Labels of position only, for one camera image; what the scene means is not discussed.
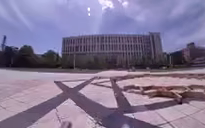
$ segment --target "large white building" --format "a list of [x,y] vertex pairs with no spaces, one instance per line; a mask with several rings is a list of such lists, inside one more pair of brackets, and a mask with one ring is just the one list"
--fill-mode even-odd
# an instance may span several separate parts
[[62,44],[65,68],[130,67],[163,60],[160,33],[66,37]]

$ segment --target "paved ground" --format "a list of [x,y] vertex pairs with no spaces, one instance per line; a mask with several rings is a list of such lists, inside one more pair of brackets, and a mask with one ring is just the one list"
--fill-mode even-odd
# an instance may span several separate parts
[[[205,69],[185,72],[205,73]],[[121,91],[135,81],[143,85],[205,84],[205,81],[145,78],[115,84],[108,79],[92,79],[126,74],[129,73],[0,70],[0,128],[59,128],[63,122],[72,128],[205,128],[205,101],[186,99],[178,105],[172,99],[149,99]],[[100,82],[101,86],[93,84],[95,82]]]

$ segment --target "building facade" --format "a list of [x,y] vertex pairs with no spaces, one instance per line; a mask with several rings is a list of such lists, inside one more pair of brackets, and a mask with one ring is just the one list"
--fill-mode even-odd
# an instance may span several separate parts
[[194,42],[187,44],[182,52],[187,63],[193,63],[198,58],[205,58],[205,47],[196,46]]
[[67,37],[62,44],[65,68],[130,67],[163,60],[160,33]]

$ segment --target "green tree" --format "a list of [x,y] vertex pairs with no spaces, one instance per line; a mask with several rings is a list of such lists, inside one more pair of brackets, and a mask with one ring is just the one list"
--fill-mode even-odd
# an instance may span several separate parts
[[45,64],[49,67],[61,66],[61,57],[53,50],[48,50],[42,55]]

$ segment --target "blue sky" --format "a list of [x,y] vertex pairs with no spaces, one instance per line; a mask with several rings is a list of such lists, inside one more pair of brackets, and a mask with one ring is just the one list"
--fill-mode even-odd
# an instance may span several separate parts
[[205,46],[205,0],[0,0],[0,43],[61,51],[62,37],[161,32],[164,51]]

